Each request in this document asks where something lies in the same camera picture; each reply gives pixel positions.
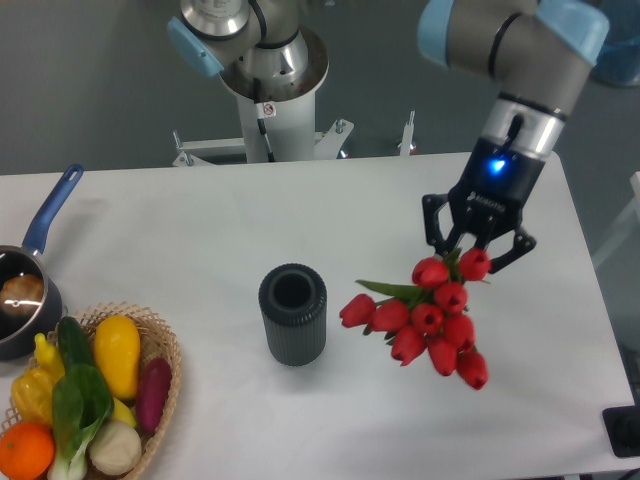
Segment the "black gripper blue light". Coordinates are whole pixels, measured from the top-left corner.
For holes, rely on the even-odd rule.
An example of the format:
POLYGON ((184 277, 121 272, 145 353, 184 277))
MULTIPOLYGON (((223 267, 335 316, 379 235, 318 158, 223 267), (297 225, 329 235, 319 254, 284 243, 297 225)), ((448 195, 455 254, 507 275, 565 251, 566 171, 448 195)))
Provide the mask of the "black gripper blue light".
POLYGON ((513 231, 511 248, 489 257, 490 274, 496 274, 537 245, 521 226, 523 208, 545 162, 530 158, 480 138, 459 181, 448 194, 426 194, 422 211, 426 242, 440 257, 450 254, 465 235, 473 235, 487 253, 491 241, 513 231), (440 217, 450 207, 452 227, 444 234, 440 217))

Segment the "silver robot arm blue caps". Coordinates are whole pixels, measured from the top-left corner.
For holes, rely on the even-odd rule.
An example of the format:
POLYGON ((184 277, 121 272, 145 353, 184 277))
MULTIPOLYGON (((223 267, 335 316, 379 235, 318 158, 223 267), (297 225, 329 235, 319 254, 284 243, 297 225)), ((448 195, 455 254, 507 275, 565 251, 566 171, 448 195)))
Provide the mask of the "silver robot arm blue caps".
MULTIPOLYGON (((447 255, 465 235, 498 272, 529 253, 522 225, 531 191, 552 153, 609 30, 580 1, 431 1, 417 25, 421 54, 501 86, 459 181, 422 199, 426 241, 447 255)), ((220 77, 236 96, 249 162, 315 160, 315 93, 328 71, 319 37, 293 1, 184 1, 167 26, 195 71, 220 77)))

